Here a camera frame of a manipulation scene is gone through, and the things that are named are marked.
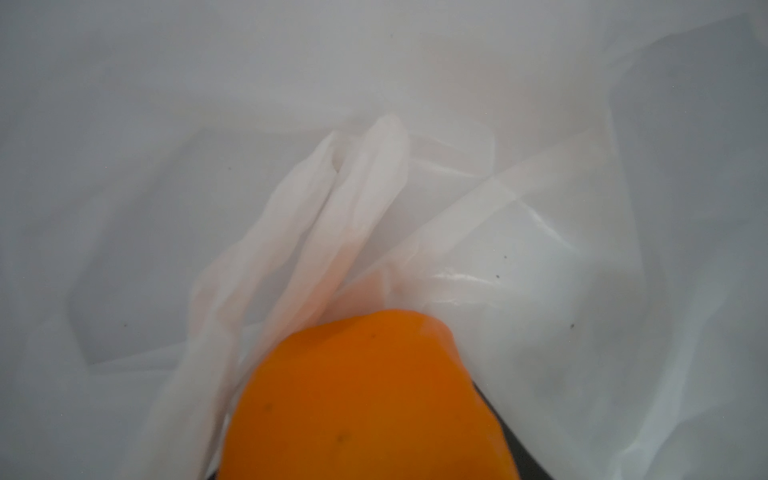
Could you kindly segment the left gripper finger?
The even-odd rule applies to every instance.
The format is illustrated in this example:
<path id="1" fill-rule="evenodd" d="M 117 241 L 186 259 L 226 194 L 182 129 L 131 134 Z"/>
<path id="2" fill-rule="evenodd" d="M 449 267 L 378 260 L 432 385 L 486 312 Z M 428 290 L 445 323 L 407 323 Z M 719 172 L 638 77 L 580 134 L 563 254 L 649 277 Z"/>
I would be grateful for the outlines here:
<path id="1" fill-rule="evenodd" d="M 552 477 L 542 468 L 539 462 L 530 454 L 530 452 L 523 446 L 518 437 L 504 422 L 497 410 L 480 390 L 477 385 L 474 385 L 475 390 L 483 399 L 487 407 L 496 417 L 499 422 L 503 435 L 507 444 L 507 448 L 515 461 L 516 468 L 521 480 L 552 480 Z"/>

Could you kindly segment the white plastic bag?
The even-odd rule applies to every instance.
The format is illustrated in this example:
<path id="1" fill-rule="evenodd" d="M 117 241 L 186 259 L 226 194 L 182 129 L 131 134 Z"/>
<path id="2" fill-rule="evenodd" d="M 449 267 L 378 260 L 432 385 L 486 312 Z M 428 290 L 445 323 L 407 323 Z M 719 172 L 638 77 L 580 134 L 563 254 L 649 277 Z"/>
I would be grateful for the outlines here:
<path id="1" fill-rule="evenodd" d="M 388 308 L 553 479 L 765 478 L 766 3 L 2 3 L 3 478 L 212 477 Z"/>

